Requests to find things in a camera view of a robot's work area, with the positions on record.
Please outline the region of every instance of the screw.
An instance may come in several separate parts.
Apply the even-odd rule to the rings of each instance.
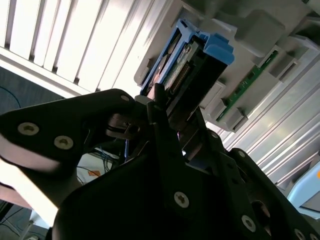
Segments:
[[[319,240],[314,234],[310,233],[311,240]]]
[[[73,147],[74,141],[68,136],[57,136],[54,139],[54,145],[58,149],[69,150]]]
[[[121,95],[121,98],[127,102],[129,102],[130,100],[126,95]]]
[[[177,191],[174,194],[174,200],[175,202],[183,209],[186,209],[189,207],[189,199],[188,197],[181,191]]]
[[[306,240],[305,235],[299,229],[295,229],[294,233],[298,237],[299,240]]]
[[[242,151],[238,151],[238,154],[240,155],[240,157],[243,157],[243,158],[246,156]]]
[[[254,221],[247,215],[243,215],[241,217],[242,223],[243,225],[251,232],[255,232],[256,231],[256,225],[254,223]]]
[[[215,132],[212,132],[212,136],[217,139],[218,138],[218,135],[215,133]]]
[[[39,127],[32,122],[24,122],[18,126],[18,131],[23,135],[33,136],[39,132]]]

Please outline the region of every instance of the blue drive tray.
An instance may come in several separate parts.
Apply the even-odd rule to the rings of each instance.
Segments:
[[[177,21],[175,29],[172,31],[170,39],[167,41],[165,47],[163,48],[153,68],[151,69],[150,73],[146,77],[140,92],[141,95],[147,94],[146,91],[153,79],[153,76],[158,68],[158,65],[160,64],[160,61],[163,58],[163,56],[168,51],[168,48],[173,38],[177,36],[178,31],[181,34],[181,38],[176,44],[165,67],[163,68],[157,80],[157,83],[160,83],[160,84],[163,83],[170,69],[172,68],[178,56],[180,55],[181,51],[183,50],[185,44],[188,44],[191,41],[192,37],[197,37],[198,39],[203,41],[204,43],[203,52],[205,54],[223,62],[226,65],[230,65],[235,60],[235,57],[233,55],[234,48],[228,44],[229,40],[227,40],[226,38],[224,38],[218,33],[207,33],[207,32],[200,31],[198,28],[192,25],[189,21],[185,19],[179,19]]]

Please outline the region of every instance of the green circuit board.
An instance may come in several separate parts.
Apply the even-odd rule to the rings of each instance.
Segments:
[[[224,99],[224,104],[226,109],[217,118],[220,121],[227,112],[232,108],[232,106],[237,102],[237,100],[246,92],[246,90],[254,83],[255,80],[261,75],[261,73],[267,68],[267,66],[276,58],[278,51],[273,51],[268,59],[262,64],[261,67],[254,66],[251,71],[245,76],[245,78],[239,83],[234,92],[226,99]]]

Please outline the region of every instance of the ventilation slat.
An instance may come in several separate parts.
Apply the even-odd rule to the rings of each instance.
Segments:
[[[71,0],[60,0],[43,65],[43,67],[49,71],[52,71],[55,64],[57,52],[65,29],[70,5]]]
[[[135,83],[134,75],[171,4],[173,4],[173,2],[170,0],[154,1],[130,52],[124,59],[125,62],[121,66],[119,74],[114,80],[114,84],[109,85],[110,88],[122,89],[132,96],[139,94],[140,87]]]
[[[29,59],[41,0],[17,0],[10,51]]]
[[[71,82],[75,80],[90,35],[94,28],[102,0],[78,0],[71,13],[61,52],[57,74]]]
[[[94,92],[115,48],[134,0],[109,0],[95,26],[79,70],[79,86]]]
[[[6,32],[9,17],[10,0],[0,0],[0,47],[6,43]]]
[[[33,62],[39,66],[45,63],[50,36],[55,23],[55,17],[59,6],[59,0],[46,0],[43,8],[39,32],[34,49]]]
[[[128,17],[125,23],[99,83],[101,90],[111,89],[114,85],[132,44],[138,35],[139,29],[144,23],[144,19],[149,12],[152,2],[153,1],[141,0],[137,2],[136,8],[131,10],[132,16]]]

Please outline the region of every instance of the orange label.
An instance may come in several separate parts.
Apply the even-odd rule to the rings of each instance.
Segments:
[[[88,171],[89,176],[100,177],[100,171]]]

